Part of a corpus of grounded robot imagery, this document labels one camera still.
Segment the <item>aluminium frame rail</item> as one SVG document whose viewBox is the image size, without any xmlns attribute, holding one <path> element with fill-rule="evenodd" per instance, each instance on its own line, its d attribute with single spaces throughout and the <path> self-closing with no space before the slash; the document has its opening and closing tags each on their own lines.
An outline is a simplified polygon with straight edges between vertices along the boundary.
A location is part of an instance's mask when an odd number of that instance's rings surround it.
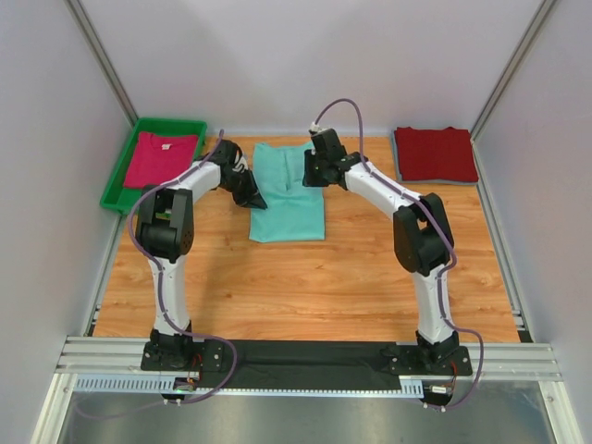
<svg viewBox="0 0 592 444">
<path fill-rule="evenodd" d="M 145 338 L 68 337 L 57 374 L 138 374 Z M 555 354 L 545 343 L 487 343 L 482 377 L 496 381 L 561 382 Z"/>
</svg>

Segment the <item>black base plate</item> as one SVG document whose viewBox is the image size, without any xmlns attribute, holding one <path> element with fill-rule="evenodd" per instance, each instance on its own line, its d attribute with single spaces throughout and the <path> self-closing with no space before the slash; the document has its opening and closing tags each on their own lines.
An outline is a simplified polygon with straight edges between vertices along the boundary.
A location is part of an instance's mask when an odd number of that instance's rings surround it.
<svg viewBox="0 0 592 444">
<path fill-rule="evenodd" d="M 401 376 L 470 376 L 468 350 L 459 346 L 432 369 L 412 359 L 414 345 L 395 342 L 240 340 L 231 345 L 206 340 L 183 376 L 197 375 L 209 388 L 230 376 L 225 387 L 241 389 L 397 389 Z"/>
</svg>

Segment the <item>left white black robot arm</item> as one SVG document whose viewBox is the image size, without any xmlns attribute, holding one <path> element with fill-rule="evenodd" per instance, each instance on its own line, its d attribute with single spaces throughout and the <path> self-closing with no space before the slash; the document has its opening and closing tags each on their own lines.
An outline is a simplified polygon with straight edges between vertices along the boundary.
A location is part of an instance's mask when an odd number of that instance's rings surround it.
<svg viewBox="0 0 592 444">
<path fill-rule="evenodd" d="M 186 256 L 194 240 L 194 204 L 221 188 L 238 207 L 265 210 L 267 204 L 235 142 L 219 140 L 215 149 L 161 185 L 148 185 L 131 212 L 137 216 L 134 245 L 151 267 L 156 312 L 144 345 L 141 369 L 184 371 L 211 336 L 192 333 L 185 290 Z"/>
</svg>

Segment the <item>pink folded t shirt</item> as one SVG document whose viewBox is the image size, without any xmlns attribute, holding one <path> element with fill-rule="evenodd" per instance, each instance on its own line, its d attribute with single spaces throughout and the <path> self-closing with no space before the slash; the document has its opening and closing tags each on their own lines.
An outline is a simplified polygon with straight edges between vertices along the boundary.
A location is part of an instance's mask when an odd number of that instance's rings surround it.
<svg viewBox="0 0 592 444">
<path fill-rule="evenodd" d="M 142 131 L 123 187 L 141 189 L 176 178 L 190 167 L 198 141 L 197 135 L 161 136 Z"/>
</svg>

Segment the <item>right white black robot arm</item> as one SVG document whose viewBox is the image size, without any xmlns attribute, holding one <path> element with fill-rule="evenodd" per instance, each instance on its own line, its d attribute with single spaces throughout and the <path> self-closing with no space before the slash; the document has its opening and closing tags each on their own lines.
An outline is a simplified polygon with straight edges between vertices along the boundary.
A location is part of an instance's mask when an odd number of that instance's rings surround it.
<svg viewBox="0 0 592 444">
<path fill-rule="evenodd" d="M 412 359 L 427 373 L 439 372 L 459 347 L 448 292 L 453 237 L 442 200 L 435 193 L 421 195 L 404 188 L 358 152 L 348 154 L 334 129 L 314 124 L 309 132 L 314 147 L 304 154 L 303 184 L 339 185 L 391 218 L 394 253 L 412 275 L 418 304 Z"/>
</svg>

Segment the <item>teal t shirt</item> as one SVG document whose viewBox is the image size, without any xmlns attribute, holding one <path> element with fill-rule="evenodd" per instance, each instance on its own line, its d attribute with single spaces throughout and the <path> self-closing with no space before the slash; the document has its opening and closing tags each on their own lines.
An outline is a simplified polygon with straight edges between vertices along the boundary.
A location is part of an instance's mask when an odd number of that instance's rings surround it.
<svg viewBox="0 0 592 444">
<path fill-rule="evenodd" d="M 302 184 L 304 153 L 312 147 L 311 142 L 279 147 L 259 142 L 254 146 L 253 174 L 267 208 L 251 211 L 250 240 L 269 243 L 325 238 L 323 192 Z"/>
</svg>

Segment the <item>green plastic tray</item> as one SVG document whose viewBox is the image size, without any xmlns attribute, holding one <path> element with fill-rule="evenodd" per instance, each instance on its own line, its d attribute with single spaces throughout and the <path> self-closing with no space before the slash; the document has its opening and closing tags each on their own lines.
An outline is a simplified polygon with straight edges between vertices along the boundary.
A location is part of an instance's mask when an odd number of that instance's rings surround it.
<svg viewBox="0 0 592 444">
<path fill-rule="evenodd" d="M 207 123 L 202 120 L 141 117 L 136 122 L 100 205 L 126 216 L 147 185 L 170 181 L 187 170 L 204 147 Z"/>
</svg>

